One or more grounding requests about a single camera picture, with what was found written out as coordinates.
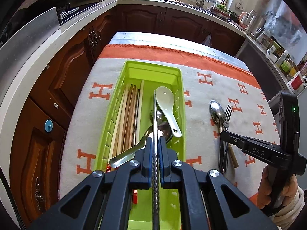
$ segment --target hand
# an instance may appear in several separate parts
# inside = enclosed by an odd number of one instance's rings
[[[264,206],[269,205],[271,202],[270,193],[272,192],[272,187],[268,180],[268,166],[262,171],[262,178],[260,182],[260,186],[258,189],[258,196],[257,196],[257,207],[263,209]],[[290,202],[294,199],[297,192],[297,180],[296,176],[293,175],[288,184],[285,185],[281,194],[285,197],[282,205],[286,206],[290,204]]]

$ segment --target white tablecloth with orange letters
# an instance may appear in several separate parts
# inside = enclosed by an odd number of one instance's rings
[[[60,171],[61,198],[93,170],[110,97],[126,60],[98,59],[82,89],[64,146]],[[224,109],[228,104],[234,107],[229,131],[279,143],[275,121],[261,89],[211,70],[140,61],[181,69],[186,105],[186,162],[195,169],[208,171],[217,168],[219,134],[209,113],[212,99]],[[235,146],[233,149],[239,167],[234,171],[229,163],[226,177],[248,198],[255,199],[265,164],[245,155]]]

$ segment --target sleeve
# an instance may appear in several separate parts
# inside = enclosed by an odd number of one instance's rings
[[[272,219],[272,221],[282,230],[286,230],[300,214],[300,211],[304,205],[304,191],[298,187],[292,202],[280,210]]]

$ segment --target cabinet door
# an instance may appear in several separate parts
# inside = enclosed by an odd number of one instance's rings
[[[218,23],[214,24],[214,28],[211,31],[212,48],[231,56],[237,54],[244,40],[244,37]]]
[[[167,9],[164,19],[164,34],[201,43],[209,32],[209,20],[176,9]]]
[[[93,65],[88,29],[79,31],[59,50],[30,92],[35,103],[66,130]]]
[[[98,44],[91,48],[93,61],[95,62],[102,49],[109,44],[117,32],[116,7],[97,17],[90,25],[92,26],[90,30],[92,30],[94,38],[98,40]]]
[[[26,226],[58,201],[59,164],[66,131],[28,97],[20,113],[10,156],[10,188]]]
[[[119,31],[161,34],[166,8],[150,5],[118,5]]]

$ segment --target white countertop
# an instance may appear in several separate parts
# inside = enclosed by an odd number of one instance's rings
[[[91,9],[81,13],[80,15],[74,17],[73,19],[69,20],[67,23],[65,23],[61,27],[61,30],[62,30],[62,32],[64,32],[67,28],[71,27],[74,23],[80,21],[80,19],[84,18],[84,17],[91,19],[91,20],[87,20],[88,23],[89,23],[97,17],[97,14],[100,15],[100,14],[106,12],[107,10],[109,10],[110,8],[116,6],[117,4],[142,4],[142,5],[152,5],[152,6],[158,6],[158,7],[166,7],[166,8],[177,9],[177,10],[180,10],[180,11],[184,11],[184,12],[187,12],[187,13],[191,13],[191,14],[209,19],[209,20],[216,22],[216,23],[236,32],[237,34],[245,37],[245,34],[242,30],[238,29],[237,27],[229,24],[228,22],[226,22],[226,21],[224,21],[220,18],[217,18],[214,15],[210,15],[206,12],[203,12],[203,11],[196,9],[196,8],[193,8],[193,7],[184,6],[184,5],[171,3],[171,2],[167,2],[167,1],[161,1],[161,0],[105,0],[101,3],[99,3],[97,6],[91,8]]]
[[[201,10],[170,3],[161,0],[106,0],[99,3],[97,6],[74,17],[69,22],[65,23],[59,30],[51,35],[40,47],[29,57],[21,70],[14,78],[10,88],[8,89],[3,102],[0,106],[0,164],[3,172],[8,180],[10,166],[10,152],[13,141],[13,136],[16,124],[34,83],[38,79],[41,72],[51,61],[53,56],[68,42],[79,30],[85,27],[92,20],[116,6],[117,4],[144,4],[154,5],[166,8],[178,9],[191,14],[195,14],[211,21],[214,21],[222,26],[229,28],[237,34],[246,37],[245,33],[235,26],[230,25],[213,15],[202,12]],[[13,208],[9,202],[3,185],[0,183],[0,200],[8,211],[9,215],[16,221]]]

